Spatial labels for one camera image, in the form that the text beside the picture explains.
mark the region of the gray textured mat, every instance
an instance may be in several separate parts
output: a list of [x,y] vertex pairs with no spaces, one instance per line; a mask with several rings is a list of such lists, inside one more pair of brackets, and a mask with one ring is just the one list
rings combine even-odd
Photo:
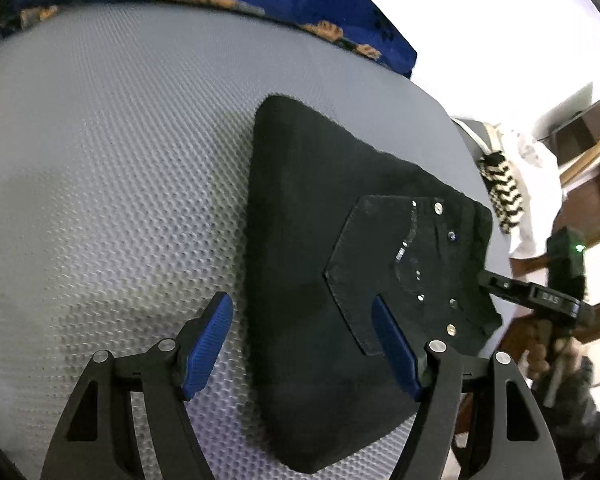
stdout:
[[[488,204],[431,97],[303,32],[126,5],[67,10],[0,41],[0,444],[28,478],[95,350],[143,351],[219,289],[237,313],[190,404],[200,444],[219,479],[304,477],[270,455],[244,347],[251,127],[272,92]],[[509,272],[497,231],[487,266]],[[134,399],[147,478],[159,478]],[[387,476],[408,427],[315,477]]]

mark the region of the striped fabric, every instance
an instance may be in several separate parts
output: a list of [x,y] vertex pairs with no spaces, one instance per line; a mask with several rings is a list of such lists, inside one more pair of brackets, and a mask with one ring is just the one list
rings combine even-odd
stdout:
[[504,153],[497,151],[483,155],[477,161],[491,204],[504,234],[510,234],[520,225],[524,213],[522,195]]

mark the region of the black cloth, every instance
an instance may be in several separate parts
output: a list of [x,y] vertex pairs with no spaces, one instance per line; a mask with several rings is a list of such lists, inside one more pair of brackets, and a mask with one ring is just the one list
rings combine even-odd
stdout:
[[284,96],[256,114],[247,234],[254,386],[275,455],[297,471],[343,459],[417,409],[377,352],[375,294],[465,354],[502,322],[476,280],[488,209]]

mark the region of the black and white striped cloth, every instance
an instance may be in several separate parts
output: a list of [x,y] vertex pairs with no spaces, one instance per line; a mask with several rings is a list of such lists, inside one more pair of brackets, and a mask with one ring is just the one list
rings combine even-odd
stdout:
[[511,171],[507,157],[502,151],[496,129],[485,124],[489,134],[491,147],[487,145],[463,121],[452,118],[480,146],[484,155],[476,162],[480,176],[489,193],[491,205],[496,213],[500,229],[504,234],[511,234],[519,227],[524,214],[523,199],[518,184]]

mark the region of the white cloth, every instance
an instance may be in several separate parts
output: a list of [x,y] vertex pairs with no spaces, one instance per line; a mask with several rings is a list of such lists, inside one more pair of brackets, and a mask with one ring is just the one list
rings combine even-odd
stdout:
[[[499,129],[493,127],[491,124],[482,123],[487,131],[488,136],[489,136],[489,143],[486,143],[463,120],[460,120],[455,117],[451,117],[451,120],[453,122],[455,122],[458,126],[460,126],[466,132],[466,134],[469,135],[469,137],[471,137],[471,139],[473,139],[473,141],[478,145],[478,147],[482,150],[482,152],[485,155],[489,155],[493,152],[502,152],[503,151],[502,144],[500,142],[500,131],[499,131]],[[514,179],[517,181],[518,176],[514,173],[513,170],[511,172],[514,176]],[[519,247],[520,241],[522,240],[521,235],[520,235],[520,226],[516,225],[514,227],[510,227],[508,233],[509,233],[509,238],[510,238],[510,240],[509,240],[510,241],[509,255],[511,255],[511,253],[513,253]]]
[[554,220],[562,206],[562,187],[558,161],[549,149],[529,134],[520,134],[500,126],[494,128],[502,151],[522,195],[525,213],[520,228],[511,236],[511,258],[535,258],[546,252],[546,240],[552,234]]

